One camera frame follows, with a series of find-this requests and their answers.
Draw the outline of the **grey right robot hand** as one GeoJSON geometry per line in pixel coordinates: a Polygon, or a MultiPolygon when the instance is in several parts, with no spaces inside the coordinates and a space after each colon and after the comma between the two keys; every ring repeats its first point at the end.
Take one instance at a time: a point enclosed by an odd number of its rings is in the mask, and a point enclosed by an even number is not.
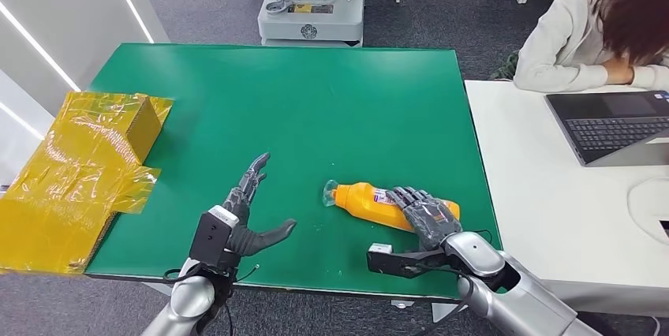
{"type": "Polygon", "coordinates": [[[462,232],[462,224],[444,202],[422,189],[397,186],[386,195],[412,226],[419,251],[436,250],[449,235],[462,232]]]}

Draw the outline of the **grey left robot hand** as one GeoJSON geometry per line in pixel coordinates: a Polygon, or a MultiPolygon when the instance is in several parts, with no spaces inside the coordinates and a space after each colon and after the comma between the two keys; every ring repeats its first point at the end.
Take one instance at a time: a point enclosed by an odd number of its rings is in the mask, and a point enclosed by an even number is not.
{"type": "Polygon", "coordinates": [[[249,229],[250,206],[260,182],[266,177],[261,170],[266,166],[270,153],[257,157],[242,174],[240,181],[228,193],[222,207],[236,215],[237,225],[227,241],[226,248],[239,256],[256,253],[284,241],[293,232],[297,222],[287,219],[279,227],[264,232],[249,229]]]}

